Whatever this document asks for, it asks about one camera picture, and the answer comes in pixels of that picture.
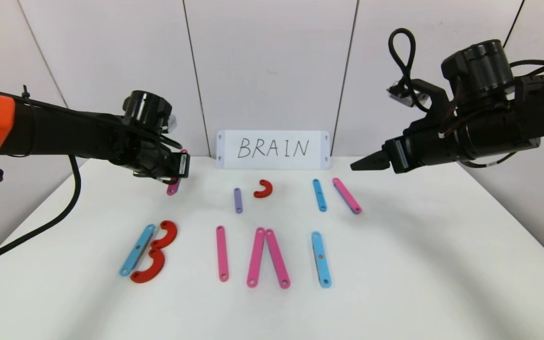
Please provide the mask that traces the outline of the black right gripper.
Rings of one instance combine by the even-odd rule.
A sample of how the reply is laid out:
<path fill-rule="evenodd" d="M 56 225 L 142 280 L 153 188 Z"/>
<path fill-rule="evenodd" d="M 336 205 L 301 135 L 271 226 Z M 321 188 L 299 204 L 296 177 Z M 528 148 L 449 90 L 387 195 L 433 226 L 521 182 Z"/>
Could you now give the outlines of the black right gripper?
<path fill-rule="evenodd" d="M 393 167 L 397 174 L 425 166 L 453 163 L 461 157 L 459 132 L 440 138 L 438 127 L 408 130 L 387 140 L 382 150 L 350 164 L 353 171 L 385 170 Z"/>

